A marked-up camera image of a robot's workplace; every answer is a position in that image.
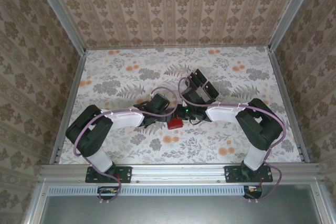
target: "floral wallpaper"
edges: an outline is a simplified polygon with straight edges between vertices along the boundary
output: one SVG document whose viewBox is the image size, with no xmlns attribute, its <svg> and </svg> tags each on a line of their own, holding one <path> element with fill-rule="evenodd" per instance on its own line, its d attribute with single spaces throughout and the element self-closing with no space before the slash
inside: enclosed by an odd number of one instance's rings
<svg viewBox="0 0 336 224">
<path fill-rule="evenodd" d="M 336 0 L 304 0 L 276 55 L 310 158 L 336 202 Z"/>
<path fill-rule="evenodd" d="M 181 77 L 199 68 L 220 93 L 217 101 L 244 103 L 262 99 L 284 122 L 288 135 L 270 162 L 299 162 L 287 114 L 266 47 L 124 49 L 87 51 L 71 122 L 89 105 L 125 109 L 150 100 L 159 86 L 177 94 Z M 158 90 L 171 100 L 166 90 Z M 169 130 L 166 123 L 110 131 L 103 148 L 117 164 L 240 163 L 250 143 L 239 124 L 202 122 Z M 85 164 L 66 139 L 61 164 Z"/>
<path fill-rule="evenodd" d="M 267 45 L 290 0 L 60 0 L 87 48 Z"/>
<path fill-rule="evenodd" d="M 47 0 L 0 0 L 0 223 L 27 211 L 78 59 Z"/>
</svg>

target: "patterned wall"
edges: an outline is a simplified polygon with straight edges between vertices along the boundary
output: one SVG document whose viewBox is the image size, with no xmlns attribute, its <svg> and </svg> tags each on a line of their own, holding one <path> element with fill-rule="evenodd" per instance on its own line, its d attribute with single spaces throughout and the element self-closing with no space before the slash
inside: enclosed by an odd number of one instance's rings
<svg viewBox="0 0 336 224">
<path fill-rule="evenodd" d="M 88 48 L 266 45 L 289 0 L 61 0 Z"/>
<path fill-rule="evenodd" d="M 336 0 L 304 0 L 276 55 L 310 157 L 336 202 Z"/>
<path fill-rule="evenodd" d="M 78 59 L 47 0 L 0 0 L 0 223 L 29 206 Z"/>
</svg>

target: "black mounting plate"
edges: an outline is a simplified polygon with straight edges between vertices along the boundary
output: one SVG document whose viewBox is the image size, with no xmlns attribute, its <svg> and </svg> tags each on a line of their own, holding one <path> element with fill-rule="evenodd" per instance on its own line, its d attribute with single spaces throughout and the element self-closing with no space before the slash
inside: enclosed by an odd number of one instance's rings
<svg viewBox="0 0 336 224">
<path fill-rule="evenodd" d="M 121 183 L 130 183 L 132 178 L 131 166 L 117 166 L 115 168 L 114 177 L 118 178 Z M 85 177 L 86 183 L 117 183 L 114 179 L 100 175 L 89 166 Z"/>
<path fill-rule="evenodd" d="M 251 179 L 247 179 L 241 173 L 240 165 L 231 165 L 224 167 L 225 181 L 226 183 L 260 183 L 273 182 L 271 168 L 267 165 L 261 166 Z"/>
</svg>

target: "red object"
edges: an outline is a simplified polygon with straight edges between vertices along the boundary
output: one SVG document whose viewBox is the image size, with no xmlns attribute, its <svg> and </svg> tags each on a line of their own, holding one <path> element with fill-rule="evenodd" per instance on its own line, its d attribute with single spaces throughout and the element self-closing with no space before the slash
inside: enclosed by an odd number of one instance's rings
<svg viewBox="0 0 336 224">
<path fill-rule="evenodd" d="M 168 129 L 177 129 L 183 127 L 183 121 L 181 119 L 174 118 L 171 122 L 167 123 Z"/>
</svg>

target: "floral tablecloth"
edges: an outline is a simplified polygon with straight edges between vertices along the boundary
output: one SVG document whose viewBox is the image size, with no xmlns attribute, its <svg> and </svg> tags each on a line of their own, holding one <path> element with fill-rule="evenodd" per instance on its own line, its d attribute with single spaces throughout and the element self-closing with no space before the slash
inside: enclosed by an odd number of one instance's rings
<svg viewBox="0 0 336 224">
<path fill-rule="evenodd" d="M 219 91 L 217 101 L 243 103 L 260 98 L 285 122 L 288 135 L 273 149 L 270 162 L 300 161 L 266 47 L 94 50 L 86 56 L 70 123 L 90 104 L 108 110 L 129 108 L 149 100 L 158 86 L 177 94 L 179 79 L 199 68 Z M 158 92 L 174 100 L 168 91 Z M 103 148 L 117 164 L 190 164 L 238 163 L 249 145 L 239 124 L 184 122 L 176 130 L 155 123 L 147 129 L 110 131 Z M 73 155 L 66 139 L 59 163 L 86 162 Z"/>
</svg>

